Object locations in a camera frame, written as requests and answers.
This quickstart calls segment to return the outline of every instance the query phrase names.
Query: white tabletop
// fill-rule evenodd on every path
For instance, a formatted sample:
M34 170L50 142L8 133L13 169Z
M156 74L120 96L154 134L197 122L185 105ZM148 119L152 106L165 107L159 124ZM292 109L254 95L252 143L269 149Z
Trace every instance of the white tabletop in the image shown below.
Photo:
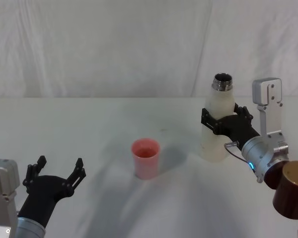
M238 98L254 115L250 98ZM45 155L43 175L67 178L82 157L87 177L60 201L46 238L294 238L298 221L278 214L274 190L234 157L200 158L204 99L1 99L0 158L28 164ZM285 98L283 131L298 160L298 98ZM161 175L133 175L130 146L161 144ZM27 194L17 190L20 209Z

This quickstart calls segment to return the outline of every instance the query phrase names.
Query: plastic cup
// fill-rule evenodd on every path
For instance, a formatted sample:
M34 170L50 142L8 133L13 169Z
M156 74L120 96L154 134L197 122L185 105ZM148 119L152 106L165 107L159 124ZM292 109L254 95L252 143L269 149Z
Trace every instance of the plastic cup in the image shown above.
M135 174L140 179L152 179L158 175L159 143L150 138L136 140L131 151L135 162Z

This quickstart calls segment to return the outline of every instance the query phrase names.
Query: bottle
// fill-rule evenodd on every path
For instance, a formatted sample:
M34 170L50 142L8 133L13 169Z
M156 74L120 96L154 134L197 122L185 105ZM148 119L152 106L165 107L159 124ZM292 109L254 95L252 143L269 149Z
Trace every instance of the bottle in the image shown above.
M215 119L232 115L235 100L233 97L232 77L226 73L215 75L211 94L206 99L205 108ZM210 162L220 162L227 156L224 144L230 139L224 135L214 135L212 130L202 125L201 157Z

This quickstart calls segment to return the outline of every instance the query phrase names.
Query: white curtain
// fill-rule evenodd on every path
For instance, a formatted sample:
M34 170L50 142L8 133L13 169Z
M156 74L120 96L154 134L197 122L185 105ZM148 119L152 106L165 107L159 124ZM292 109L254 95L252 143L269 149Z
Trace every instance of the white curtain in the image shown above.
M0 97L298 95L298 0L0 0Z

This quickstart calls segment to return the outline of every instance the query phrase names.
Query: cable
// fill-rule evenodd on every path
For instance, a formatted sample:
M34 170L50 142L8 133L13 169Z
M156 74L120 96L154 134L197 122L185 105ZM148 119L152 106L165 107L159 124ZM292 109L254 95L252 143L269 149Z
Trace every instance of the cable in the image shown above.
M234 147L234 146L238 146L238 142L236 141L236 142L231 142L231 143L226 143L226 144L224 144L224 148L225 148L225 150L226 151L228 151L231 155L233 155L235 158L237 158L237 159L239 159L239 160L241 160L241 161L243 161L243 162L245 162L245 163L247 163L248 164L248 162L246 161L246 160L244 160L244 159L242 159L241 157L238 157L237 155L235 155L235 154L233 154L232 152L230 152L230 150L228 149L228 147Z

